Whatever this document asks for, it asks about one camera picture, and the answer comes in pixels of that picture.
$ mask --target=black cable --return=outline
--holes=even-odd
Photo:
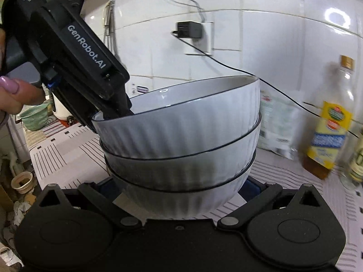
[[[245,71],[245,70],[240,70],[240,69],[238,69],[238,68],[231,67],[231,66],[228,66],[228,65],[226,65],[226,64],[224,64],[224,63],[221,63],[220,61],[218,61],[217,59],[215,59],[215,58],[213,58],[212,56],[208,55],[207,53],[203,52],[203,51],[202,51],[202,50],[200,50],[199,48],[197,48],[197,47],[193,46],[192,44],[190,44],[190,43],[188,43],[188,42],[186,42],[186,41],[184,41],[184,40],[180,39],[177,35],[175,35],[175,33],[174,33],[174,32],[171,32],[171,34],[173,35],[173,37],[177,38],[178,40],[182,41],[183,43],[185,43],[185,44],[187,44],[187,45],[189,45],[189,46],[193,47],[195,50],[198,50],[200,53],[202,53],[202,54],[204,54],[204,55],[208,56],[210,59],[212,59],[212,60],[213,60],[213,61],[215,61],[216,63],[218,63],[218,64],[220,64],[220,65],[222,65],[222,66],[224,66],[224,67],[226,67],[226,68],[229,68],[229,69],[231,69],[231,70],[236,70],[236,71],[243,72],[243,73],[246,73],[246,74],[251,75],[251,76],[255,76],[253,73],[247,72],[247,71]],[[297,106],[299,106],[300,108],[302,108],[302,109],[306,110],[307,112],[309,112],[309,113],[311,113],[311,114],[313,114],[313,115],[315,115],[315,116],[317,116],[317,117],[320,117],[320,115],[318,115],[318,114],[316,114],[316,113],[314,113],[314,112],[312,112],[312,111],[308,110],[306,107],[304,107],[304,106],[302,106],[301,104],[299,104],[298,102],[296,102],[296,101],[295,101],[294,99],[292,99],[289,95],[285,94],[284,92],[282,92],[281,90],[279,90],[279,89],[278,89],[278,88],[276,88],[275,86],[271,85],[269,82],[267,82],[267,81],[265,81],[264,79],[261,79],[261,78],[259,78],[259,79],[260,79],[260,81],[264,82],[265,84],[267,84],[267,85],[268,85],[268,86],[270,86],[271,88],[275,89],[277,92],[281,93],[282,95],[284,95],[285,97],[287,97],[288,99],[290,99],[293,103],[295,103],[295,104],[296,104]],[[353,132],[351,132],[351,131],[348,131],[348,132],[349,132],[349,133],[351,133],[353,136],[355,136],[355,137],[357,137],[357,138],[358,138],[358,136],[357,136],[356,134],[354,134]]]
[[[175,3],[178,3],[178,4],[187,5],[187,6],[190,6],[190,7],[197,8],[198,9],[198,13],[200,15],[200,18],[202,19],[202,23],[206,22],[206,19],[205,19],[204,15],[201,12],[203,10],[203,8],[200,7],[200,5],[199,5],[199,3],[197,1],[195,1],[195,0],[189,0],[189,1],[193,2],[193,3],[195,3],[195,5],[189,5],[189,4],[185,4],[185,3],[180,3],[180,2],[177,2],[175,0],[172,0],[172,1],[175,2]]]

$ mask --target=stacked bowls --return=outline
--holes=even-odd
[[[238,192],[260,132],[258,78],[193,81],[131,102],[132,116],[93,117],[108,166],[129,199],[159,215],[187,218]]]

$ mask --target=long painted nail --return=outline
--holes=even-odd
[[[19,90],[19,84],[6,76],[0,77],[0,87],[3,87],[11,94],[16,94]]]

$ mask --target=cooking oil bottle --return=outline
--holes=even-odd
[[[340,68],[324,85],[325,91],[319,91],[322,112],[303,167],[322,180],[334,167],[352,119],[353,69],[354,60],[341,55]]]
[[[356,189],[363,182],[363,128],[354,153],[345,171],[340,175],[340,180],[344,187],[349,190]]]

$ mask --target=gold bottle cap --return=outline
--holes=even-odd
[[[341,55],[341,66],[354,70],[354,60],[348,56]]]

